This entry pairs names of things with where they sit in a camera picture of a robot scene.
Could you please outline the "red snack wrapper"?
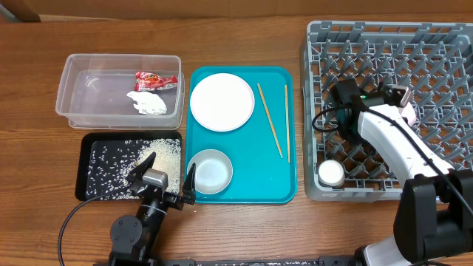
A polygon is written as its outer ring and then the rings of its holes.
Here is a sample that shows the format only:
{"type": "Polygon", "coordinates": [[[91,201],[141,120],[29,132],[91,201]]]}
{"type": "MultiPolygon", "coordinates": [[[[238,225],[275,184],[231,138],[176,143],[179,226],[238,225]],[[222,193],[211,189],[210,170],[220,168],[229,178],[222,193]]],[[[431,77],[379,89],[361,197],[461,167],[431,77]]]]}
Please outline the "red snack wrapper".
{"type": "Polygon", "coordinates": [[[162,77],[151,72],[136,72],[135,92],[152,92],[172,89],[178,83],[176,76],[162,77]]]}

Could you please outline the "grey bowl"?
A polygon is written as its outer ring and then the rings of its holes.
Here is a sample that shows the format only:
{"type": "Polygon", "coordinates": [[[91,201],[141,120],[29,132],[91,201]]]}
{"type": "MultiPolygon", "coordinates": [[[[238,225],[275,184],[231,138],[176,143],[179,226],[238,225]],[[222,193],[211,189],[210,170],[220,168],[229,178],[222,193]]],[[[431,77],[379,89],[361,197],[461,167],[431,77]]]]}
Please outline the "grey bowl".
{"type": "Polygon", "coordinates": [[[218,194],[224,191],[233,177],[230,159],[221,151],[206,149],[196,153],[188,163],[195,165],[195,189],[201,194],[218,194]]]}

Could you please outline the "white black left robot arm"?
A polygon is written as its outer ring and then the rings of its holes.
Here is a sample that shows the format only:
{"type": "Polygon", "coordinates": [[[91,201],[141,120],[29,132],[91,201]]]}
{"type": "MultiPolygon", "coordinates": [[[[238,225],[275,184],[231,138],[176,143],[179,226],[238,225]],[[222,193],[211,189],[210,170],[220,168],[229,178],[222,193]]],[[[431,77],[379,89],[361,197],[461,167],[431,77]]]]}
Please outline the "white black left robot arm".
{"type": "Polygon", "coordinates": [[[152,257],[152,251],[168,209],[181,211],[185,204],[195,203],[196,165],[191,165],[182,194],[175,194],[166,190],[167,173],[152,168],[155,157],[153,152],[126,177],[132,195],[142,202],[134,216],[121,216],[112,224],[109,265],[162,265],[160,259],[152,257]]]}

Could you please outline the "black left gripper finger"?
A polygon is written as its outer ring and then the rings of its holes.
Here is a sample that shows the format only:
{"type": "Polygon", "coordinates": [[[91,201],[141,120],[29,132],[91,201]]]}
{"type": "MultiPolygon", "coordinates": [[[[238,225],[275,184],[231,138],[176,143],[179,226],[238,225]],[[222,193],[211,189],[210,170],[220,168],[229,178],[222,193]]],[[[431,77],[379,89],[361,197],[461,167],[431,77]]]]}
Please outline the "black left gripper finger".
{"type": "Polygon", "coordinates": [[[195,191],[195,174],[196,174],[196,164],[192,163],[190,169],[188,170],[187,177],[183,185],[183,202],[185,204],[193,205],[196,199],[195,191]]]}
{"type": "Polygon", "coordinates": [[[152,168],[156,153],[152,152],[141,164],[132,169],[126,177],[126,180],[129,182],[135,182],[137,180],[142,180],[143,175],[147,170],[152,168]]]}

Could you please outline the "white tissue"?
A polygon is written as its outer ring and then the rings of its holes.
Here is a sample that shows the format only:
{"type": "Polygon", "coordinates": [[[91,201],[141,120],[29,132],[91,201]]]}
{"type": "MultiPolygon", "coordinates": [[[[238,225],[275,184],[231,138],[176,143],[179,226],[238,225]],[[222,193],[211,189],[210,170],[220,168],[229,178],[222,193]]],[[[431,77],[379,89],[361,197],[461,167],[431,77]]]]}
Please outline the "white tissue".
{"type": "Polygon", "coordinates": [[[126,94],[134,103],[133,107],[142,115],[164,115],[167,106],[159,95],[150,92],[129,92],[126,94]]]}

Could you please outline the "large white plate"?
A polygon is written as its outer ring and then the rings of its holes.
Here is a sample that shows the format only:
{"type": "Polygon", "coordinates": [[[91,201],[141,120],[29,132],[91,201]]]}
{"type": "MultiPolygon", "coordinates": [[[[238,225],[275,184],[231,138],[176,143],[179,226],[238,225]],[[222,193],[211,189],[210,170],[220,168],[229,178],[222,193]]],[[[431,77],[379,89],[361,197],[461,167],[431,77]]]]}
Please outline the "large white plate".
{"type": "Polygon", "coordinates": [[[250,85],[230,73],[203,78],[190,96],[194,119],[214,132],[229,132],[243,126],[253,114],[255,97],[250,85]]]}

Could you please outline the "wooden chopstick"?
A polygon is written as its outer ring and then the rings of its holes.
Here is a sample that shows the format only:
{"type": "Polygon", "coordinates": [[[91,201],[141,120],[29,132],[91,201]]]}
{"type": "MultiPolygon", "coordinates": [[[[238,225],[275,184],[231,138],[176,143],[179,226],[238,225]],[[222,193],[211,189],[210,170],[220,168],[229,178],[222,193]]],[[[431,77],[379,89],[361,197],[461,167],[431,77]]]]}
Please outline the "wooden chopstick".
{"type": "Polygon", "coordinates": [[[279,140],[278,140],[278,137],[277,137],[277,134],[276,134],[276,130],[275,130],[274,125],[273,125],[272,118],[271,118],[271,116],[270,116],[270,112],[269,112],[268,105],[267,105],[266,100],[265,100],[264,93],[263,93],[263,91],[262,91],[261,84],[260,84],[260,83],[257,83],[256,85],[257,85],[257,88],[258,88],[258,90],[259,90],[259,95],[260,95],[260,98],[261,98],[261,100],[262,100],[262,104],[263,104],[263,107],[264,107],[264,110],[265,110],[265,114],[266,114],[266,117],[267,117],[267,119],[268,119],[268,123],[269,123],[270,129],[271,129],[271,132],[272,132],[272,135],[273,135],[273,138],[274,138],[274,142],[275,142],[275,144],[276,144],[276,147],[277,147],[279,156],[280,156],[281,158],[283,158],[282,150],[281,150],[281,147],[280,147],[280,144],[279,144],[279,140]]]}
{"type": "Polygon", "coordinates": [[[287,138],[287,161],[290,163],[290,120],[289,120],[289,99],[288,88],[285,84],[285,122],[286,122],[286,138],[287,138]]]}

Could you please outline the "white paper cup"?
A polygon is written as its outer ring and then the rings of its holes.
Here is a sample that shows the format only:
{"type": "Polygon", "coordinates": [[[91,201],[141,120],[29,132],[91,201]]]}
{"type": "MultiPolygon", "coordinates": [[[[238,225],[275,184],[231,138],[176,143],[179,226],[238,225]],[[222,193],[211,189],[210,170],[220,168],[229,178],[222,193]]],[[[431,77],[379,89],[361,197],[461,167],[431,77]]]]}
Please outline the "white paper cup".
{"type": "Polygon", "coordinates": [[[318,168],[319,182],[327,187],[339,187],[344,183],[344,169],[336,160],[325,160],[318,168]]]}

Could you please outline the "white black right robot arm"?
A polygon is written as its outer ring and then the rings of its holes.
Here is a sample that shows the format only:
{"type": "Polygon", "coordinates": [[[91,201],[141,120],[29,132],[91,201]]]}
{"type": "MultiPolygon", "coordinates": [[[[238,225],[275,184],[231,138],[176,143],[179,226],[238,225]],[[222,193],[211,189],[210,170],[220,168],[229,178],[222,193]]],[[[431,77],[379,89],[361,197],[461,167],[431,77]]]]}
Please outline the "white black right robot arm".
{"type": "Polygon", "coordinates": [[[358,265],[422,265],[472,252],[472,170],[457,170],[413,132],[401,113],[405,86],[363,91],[354,79],[330,88],[338,133],[371,145],[402,185],[393,235],[356,252],[358,265]]]}

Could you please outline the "pile of rice grains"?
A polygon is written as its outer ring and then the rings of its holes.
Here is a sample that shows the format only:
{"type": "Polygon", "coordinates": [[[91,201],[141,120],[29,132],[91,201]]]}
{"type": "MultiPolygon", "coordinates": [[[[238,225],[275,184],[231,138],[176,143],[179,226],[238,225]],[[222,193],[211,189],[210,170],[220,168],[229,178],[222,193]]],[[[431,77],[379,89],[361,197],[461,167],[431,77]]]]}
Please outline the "pile of rice grains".
{"type": "Polygon", "coordinates": [[[177,194],[181,183],[181,141],[105,140],[92,144],[86,170],[87,199],[129,185],[126,177],[151,154],[156,154],[152,168],[168,175],[167,192],[177,194]]]}

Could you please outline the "small white plate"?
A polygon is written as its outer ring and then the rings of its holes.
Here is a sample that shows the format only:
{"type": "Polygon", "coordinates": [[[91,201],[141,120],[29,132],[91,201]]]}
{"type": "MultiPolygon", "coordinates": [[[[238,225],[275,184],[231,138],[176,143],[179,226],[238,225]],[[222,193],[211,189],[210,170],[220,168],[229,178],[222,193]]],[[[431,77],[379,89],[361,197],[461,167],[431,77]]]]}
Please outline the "small white plate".
{"type": "Polygon", "coordinates": [[[417,115],[411,103],[408,103],[407,105],[405,105],[405,107],[400,108],[399,112],[401,117],[409,126],[413,126],[416,123],[417,115]]]}

